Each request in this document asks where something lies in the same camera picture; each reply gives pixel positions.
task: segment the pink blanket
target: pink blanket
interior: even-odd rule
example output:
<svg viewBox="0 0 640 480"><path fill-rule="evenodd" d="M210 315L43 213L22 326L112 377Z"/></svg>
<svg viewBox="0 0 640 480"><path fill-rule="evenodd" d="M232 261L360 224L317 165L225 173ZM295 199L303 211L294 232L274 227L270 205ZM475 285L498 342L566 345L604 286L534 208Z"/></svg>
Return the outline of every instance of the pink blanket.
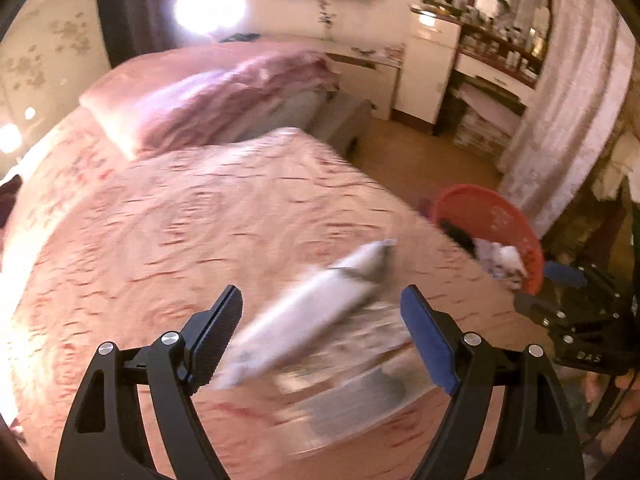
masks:
<svg viewBox="0 0 640 480"><path fill-rule="evenodd" d="M91 112L82 107L71 112L32 150L33 154L23 160L25 171L18 169L25 183L4 236L2 314L10 314L15 308L40 249L62 219L127 163Z"/></svg>
<svg viewBox="0 0 640 480"><path fill-rule="evenodd" d="M333 90L328 59L292 43L227 43L143 56L80 102L129 158L234 142L297 92Z"/></svg>
<svg viewBox="0 0 640 480"><path fill-rule="evenodd" d="M502 348L536 341L538 327L463 250L300 132L171 152L113 175L51 235L12 320L20 420L44 474L52 478L68 409L100 343L147 345L210 308L229 283L242 290L245 326L308 266L382 238L398 241L383 299L416 283L465 331ZM270 381L201 388L193 399L234 480L409 478L449 400L433 390L368 433L287 463L271 430L295 399ZM142 410L153 420L148 389ZM158 427L146 430L170 476Z"/></svg>

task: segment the drawer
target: drawer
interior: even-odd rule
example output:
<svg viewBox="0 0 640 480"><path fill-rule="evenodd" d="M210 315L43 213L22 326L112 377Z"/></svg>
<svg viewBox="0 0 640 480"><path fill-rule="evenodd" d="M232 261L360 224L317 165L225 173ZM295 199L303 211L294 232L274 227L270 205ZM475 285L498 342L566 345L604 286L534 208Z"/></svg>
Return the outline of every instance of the drawer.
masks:
<svg viewBox="0 0 640 480"><path fill-rule="evenodd" d="M464 54L458 56L456 70L470 77L481 77L497 84L506 91L517 95L525 106L529 106L533 94L536 92L533 88L528 87L508 74Z"/></svg>
<svg viewBox="0 0 640 480"><path fill-rule="evenodd" d="M414 38L434 41L435 43L455 48L458 46L460 26L455 23L432 18L426 14L412 13L411 35Z"/></svg>
<svg viewBox="0 0 640 480"><path fill-rule="evenodd" d="M371 101L374 117L387 121L398 78L398 69L359 59L330 56L332 70L338 73L340 88Z"/></svg>

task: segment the bedside lamp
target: bedside lamp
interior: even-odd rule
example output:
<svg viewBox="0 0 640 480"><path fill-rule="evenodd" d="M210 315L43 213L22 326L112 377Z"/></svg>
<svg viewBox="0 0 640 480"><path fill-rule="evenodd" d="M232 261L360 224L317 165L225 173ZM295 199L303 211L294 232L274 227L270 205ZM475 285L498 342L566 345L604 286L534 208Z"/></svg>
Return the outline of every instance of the bedside lamp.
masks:
<svg viewBox="0 0 640 480"><path fill-rule="evenodd" d="M178 0L174 7L178 23L203 36L219 28L235 27L245 11L245 0Z"/></svg>
<svg viewBox="0 0 640 480"><path fill-rule="evenodd" d="M18 126L7 123L0 127L0 152L13 153L22 146L22 136Z"/></svg>

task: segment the floor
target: floor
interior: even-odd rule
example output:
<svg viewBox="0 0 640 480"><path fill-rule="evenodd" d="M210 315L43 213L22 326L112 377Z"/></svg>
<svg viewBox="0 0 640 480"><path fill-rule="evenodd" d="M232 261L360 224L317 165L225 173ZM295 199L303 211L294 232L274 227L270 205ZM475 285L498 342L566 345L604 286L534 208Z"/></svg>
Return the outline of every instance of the floor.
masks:
<svg viewBox="0 0 640 480"><path fill-rule="evenodd" d="M424 134L393 121L373 119L351 163L412 207L454 184L496 189L500 173L491 161L458 148L453 134Z"/></svg>

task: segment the red basket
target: red basket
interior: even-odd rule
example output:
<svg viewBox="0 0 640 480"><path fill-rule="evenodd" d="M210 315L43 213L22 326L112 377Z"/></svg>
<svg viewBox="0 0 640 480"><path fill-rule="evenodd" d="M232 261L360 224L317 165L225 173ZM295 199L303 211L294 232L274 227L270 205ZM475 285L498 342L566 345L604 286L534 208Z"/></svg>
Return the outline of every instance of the red basket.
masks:
<svg viewBox="0 0 640 480"><path fill-rule="evenodd" d="M523 292L537 294L542 288L542 247L527 219L508 200L484 187L463 184L449 187L431 208L431 220L448 220L473 238L514 246L527 269Z"/></svg>

